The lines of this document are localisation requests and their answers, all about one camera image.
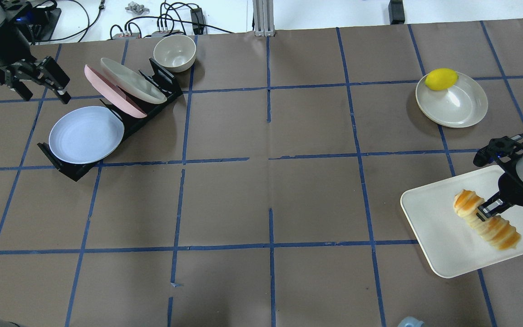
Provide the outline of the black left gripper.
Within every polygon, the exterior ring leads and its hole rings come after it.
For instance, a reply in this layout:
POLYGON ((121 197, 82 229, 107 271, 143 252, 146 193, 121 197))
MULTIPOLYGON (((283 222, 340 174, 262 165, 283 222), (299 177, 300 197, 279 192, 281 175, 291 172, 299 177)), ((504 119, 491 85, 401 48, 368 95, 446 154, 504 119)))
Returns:
POLYGON ((71 96, 66 91, 70 77, 52 56, 31 62, 21 59, 7 66, 0 66, 0 85, 11 87, 24 101, 29 101, 33 93, 25 85, 31 81, 50 89, 63 104, 68 104, 71 96))

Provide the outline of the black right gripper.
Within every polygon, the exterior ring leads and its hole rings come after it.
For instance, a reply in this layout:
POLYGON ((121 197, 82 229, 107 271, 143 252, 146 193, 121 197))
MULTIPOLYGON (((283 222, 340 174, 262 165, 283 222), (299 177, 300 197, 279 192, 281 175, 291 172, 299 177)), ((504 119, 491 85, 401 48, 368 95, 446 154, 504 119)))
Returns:
POLYGON ((504 213, 511 205, 523 207, 523 181, 504 173, 498 179, 498 192, 477 207, 477 217, 486 222, 504 213))

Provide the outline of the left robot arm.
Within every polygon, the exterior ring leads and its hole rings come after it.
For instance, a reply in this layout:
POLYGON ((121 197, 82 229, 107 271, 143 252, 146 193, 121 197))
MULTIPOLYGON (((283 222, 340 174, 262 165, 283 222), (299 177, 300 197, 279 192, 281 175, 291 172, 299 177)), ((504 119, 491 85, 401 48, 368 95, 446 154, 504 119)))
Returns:
POLYGON ((17 27, 17 19, 32 8, 29 0, 0 0, 0 85, 29 101, 33 93, 25 81, 32 81, 50 89, 63 104, 68 104, 69 76, 51 56, 35 58, 30 43, 17 27))

